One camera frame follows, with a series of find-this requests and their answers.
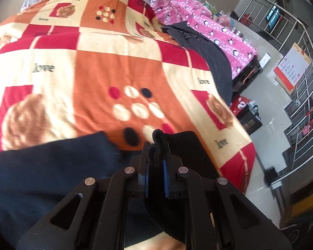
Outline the black knit pants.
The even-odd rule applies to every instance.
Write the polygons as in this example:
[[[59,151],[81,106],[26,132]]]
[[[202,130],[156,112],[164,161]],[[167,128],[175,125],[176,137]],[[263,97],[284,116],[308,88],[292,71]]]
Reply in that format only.
[[[201,177],[218,172],[192,131],[166,134],[172,155]],[[22,150],[0,152],[0,249],[15,249],[22,237],[57,203],[88,177],[110,178],[129,165],[138,151],[120,151],[102,131]],[[129,205],[125,247],[161,233],[142,201]]]

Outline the red shopping bag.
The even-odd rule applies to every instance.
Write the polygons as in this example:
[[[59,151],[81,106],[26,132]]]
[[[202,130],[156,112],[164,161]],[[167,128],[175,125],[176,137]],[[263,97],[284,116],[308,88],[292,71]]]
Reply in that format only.
[[[244,96],[239,95],[231,103],[230,110],[235,116],[237,116],[239,112],[243,108],[245,108],[251,101],[252,101],[251,99],[248,99]]]

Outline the dark grey garment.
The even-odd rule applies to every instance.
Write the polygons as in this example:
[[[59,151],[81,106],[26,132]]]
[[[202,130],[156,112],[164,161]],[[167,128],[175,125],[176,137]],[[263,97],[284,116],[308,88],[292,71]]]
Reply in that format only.
[[[232,71],[230,62],[222,49],[188,26],[185,21],[164,25],[162,32],[168,33],[180,46],[194,50],[205,59],[219,95],[230,106],[232,102]]]

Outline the checkered love blanket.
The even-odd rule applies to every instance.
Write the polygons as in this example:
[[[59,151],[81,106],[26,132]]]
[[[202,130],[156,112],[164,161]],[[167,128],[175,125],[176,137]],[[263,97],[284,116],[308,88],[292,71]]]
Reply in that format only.
[[[192,131],[245,193],[255,150],[205,59],[143,0],[44,0],[0,24],[0,152],[105,133],[120,151]]]

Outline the red white calendar board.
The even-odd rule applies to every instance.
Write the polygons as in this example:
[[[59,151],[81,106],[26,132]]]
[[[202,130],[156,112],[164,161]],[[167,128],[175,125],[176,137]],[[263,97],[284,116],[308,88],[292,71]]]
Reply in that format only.
[[[290,95],[309,66],[310,57],[297,43],[294,43],[275,67],[275,79]]]

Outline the pink penguin quilt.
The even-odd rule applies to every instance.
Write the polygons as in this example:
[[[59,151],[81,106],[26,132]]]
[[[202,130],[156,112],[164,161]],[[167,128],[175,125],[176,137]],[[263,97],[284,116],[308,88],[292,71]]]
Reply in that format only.
[[[205,36],[225,53],[231,65],[232,78],[244,71],[257,50],[227,26],[212,19],[211,11],[198,0],[150,0],[157,19],[164,25],[184,23]]]

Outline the black bed frame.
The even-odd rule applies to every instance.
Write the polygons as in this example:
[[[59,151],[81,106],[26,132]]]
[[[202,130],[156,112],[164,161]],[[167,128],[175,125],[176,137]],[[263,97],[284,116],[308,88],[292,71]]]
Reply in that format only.
[[[232,81],[232,98],[241,94],[263,72],[258,56],[255,55],[250,63]]]

